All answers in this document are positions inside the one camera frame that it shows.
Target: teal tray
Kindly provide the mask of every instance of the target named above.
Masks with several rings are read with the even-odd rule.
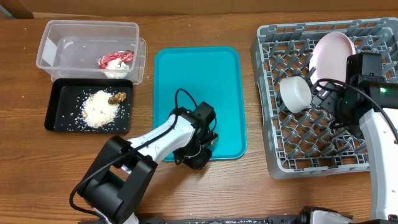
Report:
[[[174,95],[186,89],[199,104],[214,107],[215,132],[211,160],[239,159],[248,148],[239,54],[231,47],[194,47],[161,50],[155,58],[154,128],[174,109]],[[178,94],[178,105],[194,110],[191,99]],[[173,154],[164,161],[174,161]]]

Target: pink plate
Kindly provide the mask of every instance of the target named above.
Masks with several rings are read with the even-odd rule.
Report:
[[[311,76],[312,84],[321,78],[332,78],[345,82],[347,57],[355,54],[354,43],[341,32],[331,32],[324,36],[312,52],[309,69],[316,70]]]

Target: clear plastic container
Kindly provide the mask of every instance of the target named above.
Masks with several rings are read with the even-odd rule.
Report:
[[[100,69],[102,56],[130,50],[134,52],[127,70]],[[58,78],[107,78],[105,72],[122,73],[125,79],[138,85],[144,75],[145,40],[133,22],[50,21],[45,27],[36,65]]]

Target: black square plate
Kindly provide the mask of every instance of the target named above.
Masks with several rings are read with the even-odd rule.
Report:
[[[81,106],[86,97],[97,91],[108,93],[125,92],[127,94],[119,107],[114,122],[100,128],[84,127]],[[53,85],[45,116],[44,127],[49,131],[73,133],[110,133],[125,134],[130,128],[132,105],[132,82],[130,80],[94,79],[94,78],[59,78]]]

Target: gray dish rack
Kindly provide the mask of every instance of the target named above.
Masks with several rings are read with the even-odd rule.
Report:
[[[342,32],[357,53],[382,54],[382,75],[397,83],[398,19],[308,22],[260,26],[251,47],[254,79],[262,106],[262,135],[268,171],[273,178],[291,179],[369,170],[366,143],[333,121],[317,105],[297,114],[286,112],[278,97],[279,82],[300,76],[310,85],[315,68],[308,65],[318,41],[330,32]]]

